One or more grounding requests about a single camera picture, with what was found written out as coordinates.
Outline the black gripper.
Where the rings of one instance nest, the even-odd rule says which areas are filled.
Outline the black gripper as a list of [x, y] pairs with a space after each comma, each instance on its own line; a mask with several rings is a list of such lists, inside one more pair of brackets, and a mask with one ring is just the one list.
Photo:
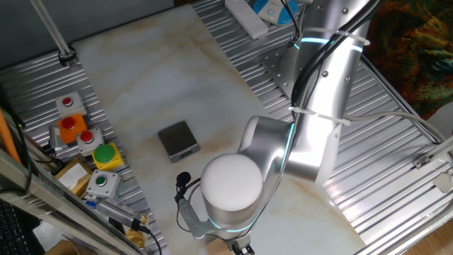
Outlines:
[[240, 247], [236, 244], [231, 245], [231, 250], [235, 255], [255, 255], [255, 252], [251, 245]]

